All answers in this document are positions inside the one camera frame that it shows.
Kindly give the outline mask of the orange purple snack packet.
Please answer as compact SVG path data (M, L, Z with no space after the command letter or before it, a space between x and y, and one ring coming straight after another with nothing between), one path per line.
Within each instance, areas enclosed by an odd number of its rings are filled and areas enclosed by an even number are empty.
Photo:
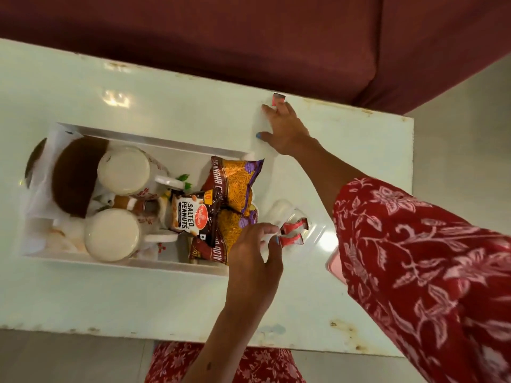
M190 261L206 260L228 265L228 255L233 244L238 240L241 231L247 225L253 225L258 221L258 209L250 205L248 216L229 208L222 208L217 219L217 231L215 243L210 247L206 242L192 238L188 258Z
M201 190L219 188L222 205L249 216L252 205L252 186L262 170L261 160L228 160L211 157L211 168Z

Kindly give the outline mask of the white floral ceramic mug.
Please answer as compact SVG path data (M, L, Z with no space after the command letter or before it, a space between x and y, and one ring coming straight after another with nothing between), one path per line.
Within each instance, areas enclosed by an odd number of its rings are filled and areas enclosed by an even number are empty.
M181 183L165 165L135 146L114 147L98 164L98 181L110 192L125 197L155 200Z
M113 263L160 243L173 243L178 233L161 227L153 217L138 217L124 209L107 209L86 219L84 245L99 261Z

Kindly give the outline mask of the clear plastic container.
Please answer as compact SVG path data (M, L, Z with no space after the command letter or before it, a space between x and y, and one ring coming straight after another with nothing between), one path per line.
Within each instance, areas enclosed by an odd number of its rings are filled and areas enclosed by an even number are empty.
M259 216L259 222L270 223L279 227L279 232L276 234L281 235L281 226L284 222L289 220L296 220L299 218L307 218L309 223L309 230L302 233L303 245L292 245L282 248L284 252L299 252L303 249L312 248L319 238L321 238L324 226L316 223L316 220L307 215L304 211L300 210L297 206L291 204L285 199L279 199L273 205Z

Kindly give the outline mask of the white orange peanut packet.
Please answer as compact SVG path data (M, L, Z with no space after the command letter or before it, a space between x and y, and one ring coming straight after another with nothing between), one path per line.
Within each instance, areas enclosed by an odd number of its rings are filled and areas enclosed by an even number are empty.
M213 189L195 193L174 192L171 197L172 219L169 229L189 233L203 241L211 239L215 231L217 202L218 195Z

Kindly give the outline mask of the white rectangular tray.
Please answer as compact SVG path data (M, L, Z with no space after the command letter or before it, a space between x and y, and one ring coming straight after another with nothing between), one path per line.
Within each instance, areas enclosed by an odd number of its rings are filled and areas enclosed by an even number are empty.
M205 182L211 167L211 156L220 156L230 160L254 160L253 152L238 151L235 149L213 148L192 143L183 143L174 140L158 139L130 133L115 132L99 128L77 126L67 123L56 123L68 130L82 135L105 138L110 141L109 146L134 145L148 152L159 162L170 169L170 173L188 173L188 181L193 190L199 190ZM160 243L144 249L134 257L115 263L103 263L93 259L89 254L40 251L28 254L23 251L22 237L27 217L29 189L26 190L22 200L23 227L19 233L17 257L53 261L71 264L102 265L117 268L134 268L162 270L179 273L195 273L212 276L228 276L229 269L225 264L206 260L188 262L188 249L185 238L179 238L175 243Z

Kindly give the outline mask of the person's left hand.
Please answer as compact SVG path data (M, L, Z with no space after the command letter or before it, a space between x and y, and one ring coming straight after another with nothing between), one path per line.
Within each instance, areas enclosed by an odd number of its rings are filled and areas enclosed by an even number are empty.
M268 243L279 232L270 223L246 226L228 255L226 305L271 306L282 275L267 270Z

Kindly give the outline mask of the dark brown round plate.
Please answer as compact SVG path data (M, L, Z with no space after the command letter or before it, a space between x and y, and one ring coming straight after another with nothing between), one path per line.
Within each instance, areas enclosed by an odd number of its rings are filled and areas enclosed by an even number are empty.
M44 147L46 145L47 138L42 139L31 152L29 159L27 161L27 165L24 171L24 182L27 188L30 187L30 183L33 176L34 166L36 162L40 159Z

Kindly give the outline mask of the person's right hand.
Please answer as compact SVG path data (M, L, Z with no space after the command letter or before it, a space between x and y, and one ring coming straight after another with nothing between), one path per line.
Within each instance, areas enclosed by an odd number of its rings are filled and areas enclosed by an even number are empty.
M303 144L312 140L308 129L289 102L279 103L277 107L262 104L261 109L271 127L271 131L261 132L275 135L276 141L272 148L279 154L296 157Z

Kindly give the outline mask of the white paper sachets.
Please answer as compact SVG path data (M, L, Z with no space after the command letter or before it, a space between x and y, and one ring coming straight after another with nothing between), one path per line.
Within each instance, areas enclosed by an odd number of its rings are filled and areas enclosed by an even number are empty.
M40 251L87 254L84 230L85 219L82 218L29 218L23 231L23 251L28 254Z

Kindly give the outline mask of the pink phone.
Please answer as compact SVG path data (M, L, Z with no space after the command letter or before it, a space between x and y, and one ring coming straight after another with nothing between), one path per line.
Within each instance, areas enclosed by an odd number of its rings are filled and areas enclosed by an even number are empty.
M335 250L329 256L329 259L326 263L326 269L333 277L335 277L343 285L347 285L347 281L342 273L342 261L340 258L339 247L336 247Z

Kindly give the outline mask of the person's right forearm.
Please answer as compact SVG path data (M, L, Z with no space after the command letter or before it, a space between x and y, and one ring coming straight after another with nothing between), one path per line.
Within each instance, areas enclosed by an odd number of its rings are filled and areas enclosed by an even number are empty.
M343 186L366 178L360 170L328 152L313 137L299 137L290 153L312 182L329 217L333 216L336 198Z

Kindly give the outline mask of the person's left forearm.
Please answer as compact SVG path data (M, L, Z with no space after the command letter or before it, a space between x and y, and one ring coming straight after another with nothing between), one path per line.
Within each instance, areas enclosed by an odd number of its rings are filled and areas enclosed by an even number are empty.
M182 383L232 383L265 308L225 305Z

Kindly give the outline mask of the large brown round plate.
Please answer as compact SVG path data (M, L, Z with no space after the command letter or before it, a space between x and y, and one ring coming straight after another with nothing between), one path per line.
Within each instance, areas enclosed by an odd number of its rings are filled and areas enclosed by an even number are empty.
M86 218L96 185L98 164L109 140L83 136L72 141L57 158L52 173L52 197L72 217Z

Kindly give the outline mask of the maroon sofa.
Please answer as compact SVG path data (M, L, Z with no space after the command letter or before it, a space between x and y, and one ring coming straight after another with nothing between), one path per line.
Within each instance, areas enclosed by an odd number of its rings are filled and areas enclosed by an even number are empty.
M0 38L405 114L511 53L511 0L0 0Z

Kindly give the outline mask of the white plastic wrapper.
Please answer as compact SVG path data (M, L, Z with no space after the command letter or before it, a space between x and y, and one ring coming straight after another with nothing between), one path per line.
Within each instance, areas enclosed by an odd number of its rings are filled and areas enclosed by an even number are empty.
M59 124L55 125L54 128L50 130L42 155L34 166L33 176L29 187L27 217L60 219L69 215L68 213L60 210L53 200L51 189L52 173L57 158L64 148L72 141L83 136L88 135L82 135L78 132L68 130Z

